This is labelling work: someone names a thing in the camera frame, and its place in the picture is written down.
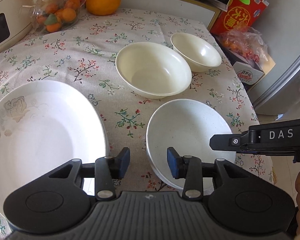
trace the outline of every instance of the metal screw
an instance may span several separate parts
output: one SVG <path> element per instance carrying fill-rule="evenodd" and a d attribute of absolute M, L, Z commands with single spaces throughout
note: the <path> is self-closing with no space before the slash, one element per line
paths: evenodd
<path fill-rule="evenodd" d="M 196 189 L 190 189 L 190 190 L 187 190 L 186 191 L 186 196 L 188 198 L 197 198 L 197 197 L 200 197 L 201 196 L 201 193 L 199 190 L 196 190 Z"/>
<path fill-rule="evenodd" d="M 97 193 L 97 196 L 99 198 L 110 198 L 113 196 L 113 192 L 110 191 L 110 190 L 100 190 L 98 193 Z"/>

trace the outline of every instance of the bowl rim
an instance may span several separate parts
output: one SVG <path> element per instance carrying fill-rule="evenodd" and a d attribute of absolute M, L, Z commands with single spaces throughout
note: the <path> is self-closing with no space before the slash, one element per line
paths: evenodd
<path fill-rule="evenodd" d="M 188 66 L 188 76 L 189 76 L 189 83 L 187 86 L 183 86 L 180 90 L 178 91 L 175 91 L 175 92 L 171 92 L 171 93 L 153 93 L 153 92 L 149 92 L 149 91 L 145 91 L 145 90 L 142 90 L 140 88 L 137 88 L 136 86 L 132 85 L 131 82 L 129 82 L 125 76 L 121 73 L 121 71 L 119 70 L 118 68 L 118 58 L 119 58 L 119 55 L 122 54 L 122 51 L 126 50 L 126 48 L 128 48 L 129 46 L 136 46 L 136 44 L 147 44 L 147 45 L 153 45 L 153 46 L 158 46 L 160 48 L 164 48 L 164 49 L 168 49 L 170 50 L 170 52 L 172 54 L 174 54 L 175 57 L 177 57 L 178 59 L 180 59 L 181 62 L 183 62 L 184 64 L 186 64 L 186 66 Z M 184 90 L 187 89 L 187 87 L 191 84 L 191 80 L 192 80 L 192 72 L 191 72 L 191 68 L 189 66 L 189 64 L 186 62 L 186 60 L 181 56 L 179 55 L 177 52 L 175 52 L 173 49 L 170 49 L 169 47 L 167 46 L 164 46 L 162 44 L 158 44 L 158 43 L 155 43 L 155 42 L 150 42 L 150 41 L 141 41 L 141 42 L 136 42 L 136 43 L 132 43 L 132 44 L 129 44 L 128 46 L 125 46 L 124 48 L 122 48 L 119 52 L 118 52 L 118 55 L 117 57 L 115 58 L 115 68 L 117 69 L 117 72 L 118 74 L 120 75 L 120 77 L 131 87 L 133 87 L 135 90 L 137 91 L 140 91 L 142 93 L 145 93 L 145 94 L 148 94 L 148 95 L 151 95 L 151 96 L 158 96 L 158 97 L 168 97 L 168 96 L 174 96 L 174 95 L 177 95 L 181 92 L 183 92 Z"/>
<path fill-rule="evenodd" d="M 206 105 L 205 103 L 201 102 L 201 101 L 198 101 L 198 100 L 194 100 L 194 99 L 189 99 L 189 98 L 178 98 L 178 99 L 174 99 L 174 100 L 171 100 L 171 101 L 168 101 L 166 103 L 164 103 L 163 105 L 159 106 L 155 111 L 154 113 L 152 114 L 152 116 L 150 117 L 149 119 L 149 122 L 148 122 L 148 125 L 147 125 L 147 130 L 146 130 L 146 155 L 148 157 L 148 160 L 149 160 L 149 163 L 150 163 L 150 166 L 152 168 L 152 170 L 154 171 L 154 173 L 158 176 L 159 179 L 161 179 L 164 183 L 168 184 L 168 185 L 172 185 L 172 187 L 175 187 L 177 189 L 183 189 L 181 186 L 173 183 L 172 181 L 168 180 L 162 173 L 161 171 L 159 171 L 158 167 L 156 166 L 156 164 L 154 163 L 154 160 L 150 154 L 150 151 L 149 151 L 149 140 L 148 140 L 148 136 L 149 136 L 149 125 L 152 121 L 152 119 L 154 118 L 155 114 L 157 113 L 157 111 L 159 111 L 161 108 L 163 108 L 163 106 L 165 105 L 168 105 L 168 104 L 171 104 L 171 103 L 174 103 L 174 102 L 177 102 L 177 101 L 190 101 L 190 102 L 196 102 L 196 103 L 200 103 L 201 105 L 205 105 L 207 107 L 210 107 L 208 105 Z M 228 125 L 227 121 L 222 117 L 221 114 L 219 114 L 217 111 L 216 111 L 217 115 L 221 117 L 221 119 L 223 119 L 224 123 L 227 125 L 227 127 L 229 128 L 229 133 L 230 134 L 233 134 L 230 126 Z"/>
<path fill-rule="evenodd" d="M 218 53 L 218 55 L 220 56 L 220 59 L 221 59 L 221 63 L 220 63 L 219 65 L 204 65 L 204 64 L 202 64 L 202 63 L 200 63 L 200 62 L 197 62 L 197 61 L 195 61 L 195 60 L 189 58 L 188 56 L 186 56 L 185 54 L 183 54 L 183 53 L 175 46 L 175 44 L 173 44 L 172 37 L 173 37 L 173 36 L 177 36 L 177 35 L 194 36 L 194 37 L 196 37 L 196 38 L 202 40 L 204 43 L 207 44 L 208 47 L 210 47 L 212 50 L 215 50 L 215 51 Z M 201 38 L 199 38 L 199 37 L 197 37 L 197 36 L 195 36 L 195 35 L 193 35 L 193 34 L 190 34 L 190 33 L 174 33 L 174 34 L 170 37 L 170 41 L 171 41 L 171 44 L 173 45 L 173 48 L 175 48 L 175 49 L 177 50 L 177 52 L 179 52 L 182 56 L 186 57 L 187 59 L 191 60 L 191 61 L 194 62 L 194 63 L 197 63 L 197 64 L 200 65 L 200 66 L 209 67 L 209 68 L 214 68 L 214 67 L 219 67 L 219 66 L 222 64 L 222 57 L 221 57 L 220 53 L 216 50 L 216 48 L 213 47 L 209 42 L 207 42 L 207 41 L 205 41 L 204 39 L 201 39 Z"/>

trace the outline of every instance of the refrigerator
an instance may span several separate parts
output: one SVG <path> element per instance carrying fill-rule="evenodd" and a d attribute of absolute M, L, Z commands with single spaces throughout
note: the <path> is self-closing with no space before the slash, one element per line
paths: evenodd
<path fill-rule="evenodd" d="M 300 103 L 300 0 L 270 0 L 253 24 L 276 65 L 248 90 L 258 114 L 284 114 Z"/>

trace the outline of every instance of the plate rim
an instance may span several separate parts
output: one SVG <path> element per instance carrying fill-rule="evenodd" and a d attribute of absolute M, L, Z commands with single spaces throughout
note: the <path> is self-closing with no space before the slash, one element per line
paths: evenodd
<path fill-rule="evenodd" d="M 71 85 L 69 85 L 69 84 L 67 84 L 67 83 L 65 83 L 65 82 L 61 82 L 61 81 L 57 81 L 57 80 L 37 80 L 37 81 L 25 83 L 25 84 L 23 84 L 23 85 L 21 85 L 21 86 L 16 87 L 16 88 L 13 89 L 11 92 L 9 92 L 8 94 L 6 94 L 3 98 L 1 98 L 1 99 L 0 99 L 0 104 L 1 104 L 2 102 L 5 101 L 5 98 L 7 98 L 7 96 L 8 96 L 10 93 L 16 93 L 16 92 L 14 92 L 14 91 L 17 91 L 17 90 L 20 89 L 21 87 L 29 86 L 29 85 L 32 85 L 32 84 L 38 83 L 38 82 L 58 83 L 58 84 L 64 85 L 64 86 L 66 86 L 66 87 L 69 87 L 70 89 L 73 89 L 73 90 L 79 92 L 79 94 L 80 94 L 80 95 L 81 95 L 81 96 L 89 103 L 90 107 L 93 108 L 93 110 L 95 111 L 95 113 L 96 113 L 96 115 L 97 115 L 97 117 L 98 117 L 99 123 L 100 123 L 100 125 L 101 125 L 101 127 L 102 127 L 102 130 L 103 130 L 103 140 L 104 140 L 104 142 L 105 142 L 105 153 L 106 153 L 105 156 L 108 156 L 108 155 L 110 154 L 110 150 L 109 150 L 109 146 L 108 146 L 108 145 L 109 145 L 109 142 L 108 142 L 108 138 L 107 138 L 107 134 L 106 134 L 106 129 L 105 129 L 104 123 L 103 123 L 102 120 L 101 120 L 101 117 L 100 117 L 99 112 L 94 108 L 94 106 L 92 105 L 92 103 L 87 99 L 87 97 L 86 97 L 83 93 L 81 93 L 78 89 L 74 88 L 73 86 L 71 86 Z M 4 212 L 3 212 L 3 203 L 2 203 L 2 207 L 1 207 L 1 209 L 0 209 L 0 215 L 2 215 L 2 216 L 5 218 L 5 215 L 4 215 Z"/>

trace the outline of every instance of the plastic bag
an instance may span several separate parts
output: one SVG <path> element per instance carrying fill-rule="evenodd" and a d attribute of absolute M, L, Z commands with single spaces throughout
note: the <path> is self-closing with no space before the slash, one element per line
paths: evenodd
<path fill-rule="evenodd" d="M 261 38 L 261 33 L 252 27 L 240 22 L 234 29 L 221 33 L 222 45 L 238 53 L 247 60 L 265 63 L 268 59 L 268 46 Z"/>

